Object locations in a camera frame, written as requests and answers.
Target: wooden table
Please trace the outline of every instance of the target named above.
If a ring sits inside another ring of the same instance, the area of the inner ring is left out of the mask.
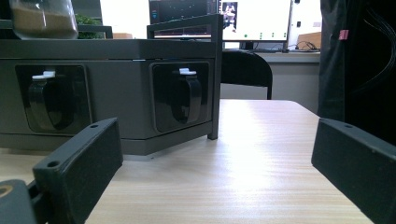
[[[218,140],[125,156],[87,223],[372,223],[312,166],[317,124],[294,102],[222,100]],[[43,158],[0,153],[0,181]]]

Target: computer monitor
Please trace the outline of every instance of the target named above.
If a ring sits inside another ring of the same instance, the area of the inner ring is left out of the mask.
[[[218,12],[217,0],[148,0],[150,24],[194,18]],[[155,38],[210,38],[210,27],[158,31]]]
[[[218,0],[218,5],[224,41],[288,42],[290,0]]]

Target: chair backrest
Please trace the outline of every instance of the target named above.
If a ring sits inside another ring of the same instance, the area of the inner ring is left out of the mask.
[[[223,50],[221,83],[266,87],[267,99],[272,98],[273,74],[270,65],[261,56],[247,50]]]

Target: gray device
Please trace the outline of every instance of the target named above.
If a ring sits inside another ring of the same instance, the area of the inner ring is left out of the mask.
[[[150,39],[195,23],[211,24],[209,41]],[[0,147],[53,150],[109,118],[125,154],[216,139],[221,25],[211,15],[150,25],[148,39],[0,40]]]

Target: white wall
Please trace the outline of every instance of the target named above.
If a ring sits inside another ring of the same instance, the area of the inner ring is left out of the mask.
[[[112,26],[113,33],[128,33],[134,38],[146,38],[149,25],[149,0],[100,0],[103,24]]]

